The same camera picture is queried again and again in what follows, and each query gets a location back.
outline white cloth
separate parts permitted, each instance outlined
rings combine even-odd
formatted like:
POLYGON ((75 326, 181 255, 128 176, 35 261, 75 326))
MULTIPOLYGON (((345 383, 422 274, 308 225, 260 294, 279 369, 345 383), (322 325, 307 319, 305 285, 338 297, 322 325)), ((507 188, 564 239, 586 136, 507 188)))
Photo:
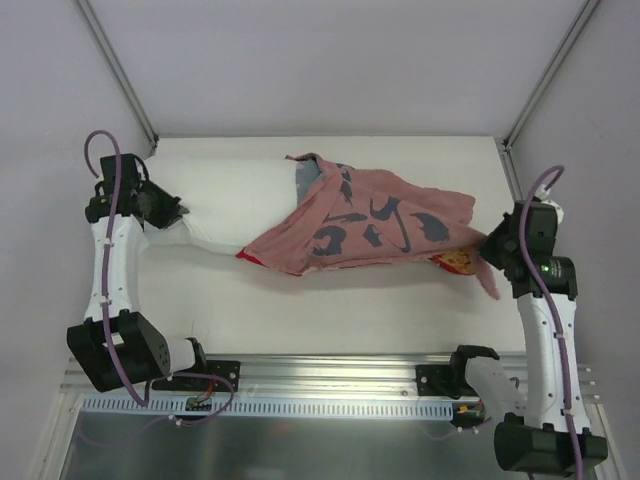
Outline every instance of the white cloth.
POLYGON ((162 156, 151 180, 189 209, 167 230, 145 228, 152 244, 193 244, 235 255, 297 207, 296 162, 162 156))

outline pink fabric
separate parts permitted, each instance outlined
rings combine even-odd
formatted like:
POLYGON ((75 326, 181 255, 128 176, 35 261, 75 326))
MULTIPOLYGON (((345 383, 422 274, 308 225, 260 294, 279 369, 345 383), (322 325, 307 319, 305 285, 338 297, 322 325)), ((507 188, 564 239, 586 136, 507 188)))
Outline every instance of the pink fabric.
MULTIPOLYGON (((421 188, 387 170, 360 170, 315 158, 321 176, 298 208, 248 245, 263 265, 301 275, 328 268, 428 260, 485 235, 469 227, 475 199, 421 188)), ((498 298, 491 268, 473 248, 475 274, 498 298)))

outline gray fabric patch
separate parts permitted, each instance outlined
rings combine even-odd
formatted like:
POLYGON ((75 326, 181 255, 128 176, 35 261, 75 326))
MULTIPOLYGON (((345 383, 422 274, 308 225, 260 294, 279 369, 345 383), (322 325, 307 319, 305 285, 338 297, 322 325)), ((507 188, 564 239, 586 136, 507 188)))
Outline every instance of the gray fabric patch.
POLYGON ((298 192, 298 205, 302 203, 311 185, 320 176, 320 167, 315 160, 303 160, 298 162, 296 168, 296 190, 298 192))

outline perforated metal strip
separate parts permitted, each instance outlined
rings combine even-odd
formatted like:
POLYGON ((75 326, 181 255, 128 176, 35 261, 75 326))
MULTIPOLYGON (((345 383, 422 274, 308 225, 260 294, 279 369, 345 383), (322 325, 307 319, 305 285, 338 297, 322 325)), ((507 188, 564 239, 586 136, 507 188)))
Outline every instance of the perforated metal strip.
MULTIPOLYGON (((148 408, 138 406, 124 395, 85 395, 84 412, 128 413, 140 415, 206 415, 209 412, 190 411, 184 396, 156 396, 148 408)), ((216 396, 206 405, 211 411, 219 409, 228 396, 216 396)), ((367 418, 394 420, 450 421, 453 405, 447 402, 422 401, 361 401, 239 398, 224 412, 232 417, 288 417, 288 418, 367 418)))

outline metal corner post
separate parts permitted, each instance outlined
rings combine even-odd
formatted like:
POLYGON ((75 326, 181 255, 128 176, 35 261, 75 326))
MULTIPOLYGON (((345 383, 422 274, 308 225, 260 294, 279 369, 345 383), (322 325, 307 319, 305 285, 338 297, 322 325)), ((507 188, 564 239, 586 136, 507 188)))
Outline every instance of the metal corner post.
POLYGON ((113 46, 111 45, 107 34, 105 33, 102 25, 100 24, 100 21, 98 20, 95 10, 91 6, 90 0, 72 1, 76 5, 80 16, 86 23, 87 28, 89 29, 93 39, 95 40, 102 57, 107 63, 109 70, 111 70, 113 78, 118 84, 120 92, 131 108, 131 111, 136 118, 136 121, 140 125, 140 128, 142 128, 142 131, 149 140, 153 151, 153 148, 155 148, 155 145, 158 142, 158 135, 151 125, 149 117, 147 117, 147 114, 145 113, 140 100, 138 100, 138 96, 136 95, 124 69, 122 68, 122 65, 118 60, 118 56, 116 55, 116 52, 113 49, 113 46))
POLYGON ((511 128, 511 131, 506 137, 505 149, 508 153, 511 152, 513 145, 518 140, 518 137, 522 133, 525 124, 540 103, 540 100, 553 82, 553 79, 558 74, 560 67, 564 64, 567 56, 575 46, 576 41, 585 30, 586 26, 589 24, 589 21, 596 11, 596 8, 598 8, 598 5, 600 5, 600 2, 601 0, 585 0, 582 4, 580 11, 567 30, 567 33, 562 38, 562 41, 551 57, 547 68, 545 68, 544 73, 540 77, 540 80, 538 80, 538 83, 533 89, 533 92, 527 99, 524 108, 520 112, 518 119, 516 120, 514 126, 511 128))

